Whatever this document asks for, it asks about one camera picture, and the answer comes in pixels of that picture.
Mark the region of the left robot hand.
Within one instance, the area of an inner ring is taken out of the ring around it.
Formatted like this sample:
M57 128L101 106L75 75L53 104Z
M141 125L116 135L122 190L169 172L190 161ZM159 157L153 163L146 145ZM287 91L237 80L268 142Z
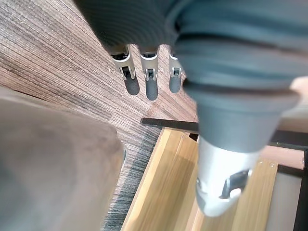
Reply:
M305 0L77 0L102 46L169 45L199 119L197 201L216 217L243 193L308 73Z

